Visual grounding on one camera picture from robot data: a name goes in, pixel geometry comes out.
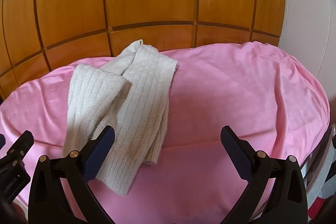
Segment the white knitted sweater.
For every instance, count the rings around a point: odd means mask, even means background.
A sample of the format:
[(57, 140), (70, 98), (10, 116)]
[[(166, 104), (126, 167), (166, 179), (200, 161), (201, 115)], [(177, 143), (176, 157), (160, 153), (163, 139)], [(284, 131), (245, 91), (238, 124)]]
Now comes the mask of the white knitted sweater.
[(158, 161), (177, 66), (175, 59), (142, 40), (99, 68), (77, 65), (68, 93), (63, 155), (113, 127), (116, 139), (97, 177), (116, 194), (126, 195), (139, 167)]

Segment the pink bed sheet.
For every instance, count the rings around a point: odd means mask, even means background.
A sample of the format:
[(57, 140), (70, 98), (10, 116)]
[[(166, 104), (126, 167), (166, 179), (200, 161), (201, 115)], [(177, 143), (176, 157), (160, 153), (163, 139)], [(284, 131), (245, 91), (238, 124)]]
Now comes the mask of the pink bed sheet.
[(178, 68), (157, 164), (139, 168), (126, 196), (89, 184), (117, 223), (221, 222), (246, 186), (221, 144), (225, 125), (254, 149), (299, 162), (329, 126), (319, 81), (275, 46), (217, 43), (166, 55)]

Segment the wooden wardrobe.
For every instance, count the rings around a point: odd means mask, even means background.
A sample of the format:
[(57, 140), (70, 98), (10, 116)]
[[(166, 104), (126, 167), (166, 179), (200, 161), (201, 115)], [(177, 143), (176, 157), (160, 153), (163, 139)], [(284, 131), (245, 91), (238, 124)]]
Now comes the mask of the wooden wardrobe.
[(278, 45), (285, 0), (1, 0), (1, 99), (135, 40), (160, 51), (212, 43)]

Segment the red cloth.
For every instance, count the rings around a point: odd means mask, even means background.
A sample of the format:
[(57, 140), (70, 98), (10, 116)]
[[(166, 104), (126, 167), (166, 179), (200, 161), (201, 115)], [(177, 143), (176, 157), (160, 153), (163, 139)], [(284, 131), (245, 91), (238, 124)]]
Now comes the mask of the red cloth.
[(326, 199), (317, 197), (312, 205), (308, 208), (307, 215), (310, 220), (314, 220), (326, 205)]

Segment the grey chair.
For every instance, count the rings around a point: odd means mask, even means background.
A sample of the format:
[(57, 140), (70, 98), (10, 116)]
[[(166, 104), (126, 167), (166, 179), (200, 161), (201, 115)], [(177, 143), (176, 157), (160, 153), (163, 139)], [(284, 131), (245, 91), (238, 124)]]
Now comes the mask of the grey chair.
[(327, 130), (325, 140), (321, 142), (312, 160), (310, 170), (304, 178), (306, 186), (307, 207), (310, 208), (319, 197), (327, 199), (335, 194), (335, 174), (330, 170), (335, 164), (335, 124)]

